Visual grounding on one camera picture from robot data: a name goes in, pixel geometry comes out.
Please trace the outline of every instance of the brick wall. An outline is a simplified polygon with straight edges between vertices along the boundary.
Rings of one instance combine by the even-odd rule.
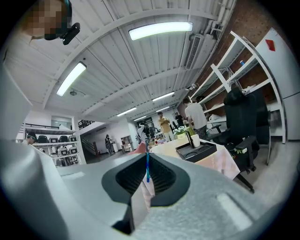
[[[235,32],[239,36],[245,36],[254,46],[256,46],[262,38],[267,34],[267,32],[274,28],[280,36],[286,41],[288,46],[291,46],[285,36],[284,32],[279,27],[276,20],[270,15],[270,13],[262,7],[258,2],[254,0],[237,0],[236,6],[233,10],[232,16],[229,20],[229,23],[224,31],[224,34],[213,53],[210,61],[207,63],[206,67],[202,71],[198,80],[196,81],[201,85],[205,79],[212,72],[211,64],[217,65],[222,59],[223,55],[226,53],[234,37],[230,34],[230,31]],[[246,62],[251,57],[251,53],[246,49],[236,61],[230,66],[232,71],[235,72],[241,67],[240,61],[243,60]],[[255,66],[251,71],[239,79],[242,87],[251,86],[253,84],[259,84],[262,81],[266,80],[267,77],[260,66]],[[204,96],[207,96],[218,86],[220,86],[221,81],[217,80],[209,89],[204,92]],[[270,84],[267,84],[262,88],[266,102],[271,102],[275,98],[274,91]],[[187,95],[191,96],[195,90],[190,91]],[[222,92],[212,100],[206,103],[208,109],[210,109],[214,104],[222,103],[226,92]],[[183,114],[185,107],[180,104],[178,106],[178,112]],[[225,115],[224,107],[216,109],[209,112],[209,114]]]

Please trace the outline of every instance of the red sticker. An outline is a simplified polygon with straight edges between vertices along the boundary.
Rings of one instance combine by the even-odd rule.
[[[267,43],[269,49],[270,49],[271,51],[274,51],[274,52],[275,52],[274,41],[273,41],[273,40],[266,40],[266,43]]]

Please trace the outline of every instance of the black office chair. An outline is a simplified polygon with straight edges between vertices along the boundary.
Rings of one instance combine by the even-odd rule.
[[[269,153],[266,162],[266,165],[268,165],[271,153],[271,113],[270,111],[268,111],[266,101],[263,97],[262,89],[255,90],[251,94],[254,95],[256,98],[256,139],[259,145],[268,145]]]
[[[234,88],[224,99],[224,105],[228,129],[211,138],[216,143],[223,143],[239,170],[249,174],[250,169],[256,170],[253,160],[259,150],[256,140],[256,98],[252,94],[245,96],[238,88]],[[234,149],[247,149],[247,152],[237,153]],[[237,178],[254,193],[253,186],[241,174]]]
[[[268,145],[268,158],[266,165],[269,165],[270,153],[271,153],[271,127],[270,127],[270,111],[268,111],[266,101],[263,97],[263,91],[257,89],[249,95],[254,95],[256,98],[256,140],[259,145]],[[221,124],[213,126],[211,129],[216,128],[219,133]],[[229,132],[223,132],[223,134],[214,139],[214,142],[220,145],[225,145],[230,137]]]

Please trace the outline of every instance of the white refrigerator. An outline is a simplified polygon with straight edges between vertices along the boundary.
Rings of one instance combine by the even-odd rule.
[[[266,40],[273,40],[275,51],[271,51]],[[271,28],[256,50],[267,64],[274,77],[283,102],[288,140],[300,139],[300,68],[292,51]]]

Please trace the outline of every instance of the fluorescent ceiling light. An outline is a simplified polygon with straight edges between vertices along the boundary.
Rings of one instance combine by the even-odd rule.
[[[79,62],[75,68],[69,73],[66,77],[58,91],[56,92],[57,95],[63,96],[64,93],[68,90],[71,84],[75,81],[75,79],[86,69],[86,66]]]
[[[122,113],[118,114],[117,116],[118,116],[118,117],[119,117],[119,116],[122,116],[122,115],[124,115],[124,114],[126,114],[126,113],[128,113],[128,112],[131,112],[131,111],[135,110],[135,109],[136,109],[136,107],[131,108],[131,109],[125,111],[125,112],[122,112]]]
[[[157,100],[160,100],[160,99],[165,98],[165,97],[167,97],[167,96],[171,96],[171,95],[173,95],[173,94],[174,94],[174,92],[170,92],[170,93],[165,94],[165,95],[163,95],[163,96],[157,97],[157,98],[153,99],[152,101],[155,102],[155,101],[157,101]]]
[[[156,112],[160,112],[160,111],[162,111],[162,110],[164,110],[164,109],[167,109],[167,108],[169,108],[169,107],[170,107],[170,106],[164,107],[164,108],[162,108],[162,109],[157,110]]]
[[[145,118],[145,117],[147,117],[147,116],[143,116],[143,117],[138,118],[138,119],[136,119],[136,120],[134,120],[134,121],[138,121],[138,120],[143,119],[143,118]]]
[[[132,29],[129,34],[131,40],[137,40],[158,33],[191,31],[192,29],[192,22],[162,22]]]

